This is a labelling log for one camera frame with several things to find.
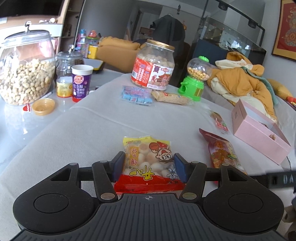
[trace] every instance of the ribbed black surface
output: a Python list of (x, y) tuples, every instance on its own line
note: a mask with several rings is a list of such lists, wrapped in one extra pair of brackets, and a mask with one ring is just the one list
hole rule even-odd
[(179, 201), (173, 194), (124, 194), (102, 204), (84, 226), (66, 234), (21, 232), (14, 241), (283, 241), (275, 231), (238, 235), (211, 224), (196, 204)]

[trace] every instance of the television screen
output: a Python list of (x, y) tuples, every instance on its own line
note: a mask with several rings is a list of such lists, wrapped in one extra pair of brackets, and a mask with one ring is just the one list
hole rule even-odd
[(0, 0), (0, 18), (20, 15), (60, 15), (64, 0)]

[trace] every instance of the small glass jar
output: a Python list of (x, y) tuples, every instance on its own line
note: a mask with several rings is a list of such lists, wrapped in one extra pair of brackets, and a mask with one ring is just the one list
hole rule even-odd
[(146, 46), (137, 54), (132, 82), (141, 87), (164, 91), (175, 67), (174, 49), (173, 46), (148, 39)]
[(5, 38), (0, 50), (0, 95), (11, 105), (32, 103), (44, 96), (54, 77), (50, 34), (29, 30)]
[(57, 96), (61, 98), (68, 98), (73, 94), (71, 67), (77, 64), (84, 64), (82, 54), (73, 51), (73, 49), (74, 45), (70, 45), (68, 51), (59, 52), (56, 57)]
[(212, 74), (212, 67), (206, 57), (199, 56), (189, 61), (187, 65), (188, 75), (198, 81), (207, 81)]

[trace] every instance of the gold jar lid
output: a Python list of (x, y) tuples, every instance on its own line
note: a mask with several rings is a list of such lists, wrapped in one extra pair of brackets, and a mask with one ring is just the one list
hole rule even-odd
[(174, 51), (175, 50), (175, 47), (173, 47), (173, 46), (170, 46), (168, 44), (164, 44), (162, 42), (158, 42), (158, 41), (155, 41), (155, 40), (152, 40), (152, 39), (148, 39), (147, 40), (147, 43), (148, 44), (155, 45), (157, 47), (165, 48), (167, 50), (171, 50), (171, 51)]

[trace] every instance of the cardboard box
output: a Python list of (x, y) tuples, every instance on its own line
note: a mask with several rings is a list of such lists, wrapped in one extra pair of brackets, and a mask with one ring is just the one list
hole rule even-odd
[(277, 124), (248, 103), (239, 100), (231, 116), (233, 134), (275, 163), (281, 164), (291, 151)]

